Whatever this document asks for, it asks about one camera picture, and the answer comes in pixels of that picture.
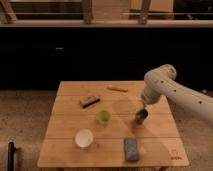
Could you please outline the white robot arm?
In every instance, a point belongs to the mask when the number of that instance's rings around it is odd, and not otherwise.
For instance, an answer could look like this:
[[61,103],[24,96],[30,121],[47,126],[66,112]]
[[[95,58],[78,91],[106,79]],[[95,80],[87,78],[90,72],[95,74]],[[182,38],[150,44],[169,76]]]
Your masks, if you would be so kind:
[[213,98],[177,83],[176,76],[176,69],[170,64],[148,71],[144,75],[142,101],[155,104],[164,95],[213,126]]

